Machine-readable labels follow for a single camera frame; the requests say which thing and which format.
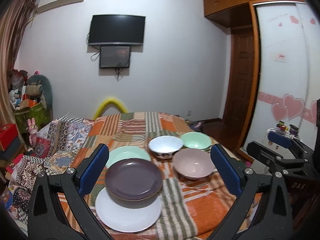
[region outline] striped blanket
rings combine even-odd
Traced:
[[[77,167],[89,157],[99,143],[108,145],[112,151],[126,145],[138,146],[148,151],[148,142],[161,135],[181,136],[190,132],[190,128],[180,117],[158,112],[135,112],[115,114],[98,118],[82,149],[80,149],[72,167]],[[152,162],[159,167],[163,176],[162,214],[158,221],[145,231],[128,234],[114,231],[101,223],[116,240],[184,240],[205,239],[219,225],[235,201],[229,194],[221,177],[216,172],[204,179],[191,181],[175,172],[171,160],[159,160],[150,153]],[[92,192],[85,201],[95,212],[95,199],[104,186],[106,168],[102,171]],[[65,214],[75,230],[81,229],[74,218],[63,194],[59,194]],[[247,229],[247,218],[241,230]]]

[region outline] television screen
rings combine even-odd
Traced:
[[[128,68],[130,65],[130,46],[102,46],[100,68]]]
[[[89,45],[143,45],[144,16],[93,15]]]

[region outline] brown curtain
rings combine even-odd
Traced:
[[[0,125],[15,123],[9,87],[26,23],[36,0],[14,0],[0,19]]]

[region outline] screw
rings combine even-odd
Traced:
[[[253,173],[253,169],[251,169],[251,168],[246,168],[246,169],[244,170],[244,172],[245,172],[246,174],[252,174],[252,173]]]
[[[38,173],[38,177],[39,178],[42,178],[44,175],[45,175],[44,171],[41,171],[41,172]]]
[[[282,177],[282,174],[281,174],[281,172],[279,172],[279,171],[276,171],[276,174],[275,174],[275,175],[276,175],[277,178],[281,178],[281,177]]]
[[[67,168],[67,173],[68,174],[72,174],[72,173],[74,173],[75,172],[75,168]]]

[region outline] yellow tube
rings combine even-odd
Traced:
[[[100,117],[101,114],[103,113],[103,110],[109,104],[114,104],[119,109],[119,111],[121,113],[127,113],[128,112],[128,110],[124,107],[124,105],[120,101],[118,101],[115,98],[108,98],[108,99],[104,100],[102,102],[102,104],[99,106],[97,112],[95,113],[95,115],[93,117],[93,120],[96,120],[98,117]]]

